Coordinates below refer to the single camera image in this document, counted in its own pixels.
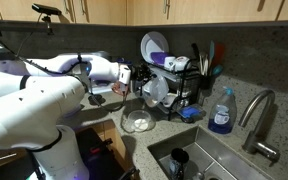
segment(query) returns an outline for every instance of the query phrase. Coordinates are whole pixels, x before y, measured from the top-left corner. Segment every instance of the glass bowl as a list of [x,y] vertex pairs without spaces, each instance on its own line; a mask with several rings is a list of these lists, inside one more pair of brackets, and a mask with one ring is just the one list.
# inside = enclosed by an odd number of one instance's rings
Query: glass bowl
[[127,119],[122,121],[122,128],[128,133],[149,131],[154,127],[155,121],[145,110],[132,111]]

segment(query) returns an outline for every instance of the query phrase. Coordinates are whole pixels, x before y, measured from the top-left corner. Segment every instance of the dish soap bottle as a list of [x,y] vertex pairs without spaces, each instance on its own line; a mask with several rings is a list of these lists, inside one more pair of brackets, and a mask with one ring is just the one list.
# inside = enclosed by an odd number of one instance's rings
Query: dish soap bottle
[[224,89],[225,93],[213,105],[208,121],[208,128],[220,134],[232,131],[237,114],[233,89],[229,87]]

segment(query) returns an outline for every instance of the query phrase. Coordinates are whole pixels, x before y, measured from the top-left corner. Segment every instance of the stainless steel sink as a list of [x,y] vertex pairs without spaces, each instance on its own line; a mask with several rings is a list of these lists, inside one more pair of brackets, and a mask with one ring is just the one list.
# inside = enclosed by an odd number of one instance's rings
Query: stainless steel sink
[[251,167],[208,132],[198,127],[148,147],[168,177],[170,153],[174,148],[183,148],[190,157],[184,171],[184,179],[198,179],[197,173],[205,170],[212,162],[214,162],[213,165],[205,172],[206,180],[270,179]]

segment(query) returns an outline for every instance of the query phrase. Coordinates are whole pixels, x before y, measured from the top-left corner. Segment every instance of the granite countertop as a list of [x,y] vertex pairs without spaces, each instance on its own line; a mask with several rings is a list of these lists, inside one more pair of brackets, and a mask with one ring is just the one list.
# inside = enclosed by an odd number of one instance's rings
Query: granite countertop
[[[114,93],[102,94],[106,102],[103,104],[107,108],[118,107],[122,102],[122,97]],[[166,116],[161,113],[157,108],[147,108],[142,99],[137,98],[133,93],[127,98],[125,106],[116,112],[108,112],[104,109],[89,105],[88,94],[85,95],[82,100],[82,110],[72,117],[59,120],[58,124],[64,124],[72,127],[73,129],[82,128],[99,122],[107,120],[113,120],[118,132],[125,144],[126,149],[130,153],[134,165],[140,170],[140,177],[143,180],[152,179],[168,179],[155,161],[153,156],[148,150],[148,146],[158,143],[168,137],[184,132],[190,128],[199,126],[204,130],[207,129],[207,115],[203,120],[197,121],[192,124],[183,123],[179,118],[172,118],[168,121]],[[211,107],[205,105],[203,108],[207,111]],[[127,118],[127,115],[137,109],[146,109],[150,112],[152,117],[156,120],[154,129],[141,133],[127,133],[122,127],[121,123]],[[210,132],[212,136],[224,143],[227,147],[236,152],[245,161],[249,162],[251,166],[254,166],[257,170],[263,174],[272,177],[272,179],[284,180],[288,179],[288,172],[286,172],[280,164],[276,163],[273,167],[269,167],[270,161],[264,158],[262,155],[250,155],[244,152],[241,148],[243,140],[238,137],[228,134],[220,135]]]

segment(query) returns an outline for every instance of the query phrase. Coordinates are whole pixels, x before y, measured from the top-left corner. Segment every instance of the sink faucet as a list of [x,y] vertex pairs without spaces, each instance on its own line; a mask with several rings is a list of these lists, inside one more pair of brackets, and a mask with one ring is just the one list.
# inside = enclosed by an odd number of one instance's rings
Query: sink faucet
[[275,93],[272,90],[264,90],[257,94],[245,109],[238,125],[241,127],[245,127],[257,105],[260,104],[260,102],[265,98],[267,98],[267,100],[260,119],[258,120],[255,129],[253,131],[250,131],[250,133],[248,134],[248,137],[242,148],[250,154],[260,152],[266,158],[271,160],[272,163],[270,166],[272,166],[275,162],[279,160],[280,153],[277,148],[265,142],[267,135],[266,130],[269,128],[269,123],[265,122],[265,116],[268,110],[274,104]]

